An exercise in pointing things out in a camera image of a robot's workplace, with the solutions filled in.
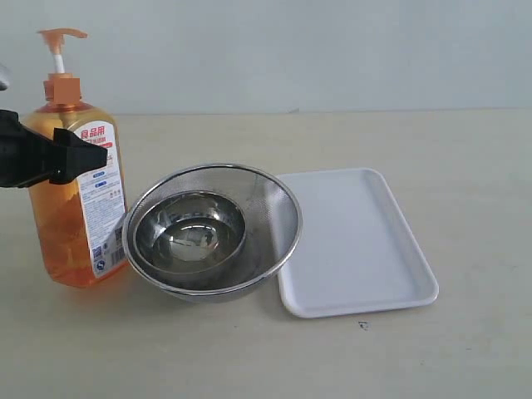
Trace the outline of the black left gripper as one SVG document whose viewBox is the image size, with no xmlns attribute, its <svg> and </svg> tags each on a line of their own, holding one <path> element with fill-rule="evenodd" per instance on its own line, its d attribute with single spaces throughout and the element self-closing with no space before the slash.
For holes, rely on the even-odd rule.
<svg viewBox="0 0 532 399">
<path fill-rule="evenodd" d="M 62 128 L 55 128 L 50 140 L 9 110 L 1 110 L 0 153 L 2 188 L 28 188 L 45 180 L 65 185 L 107 164 L 107 148 Z"/>
</svg>

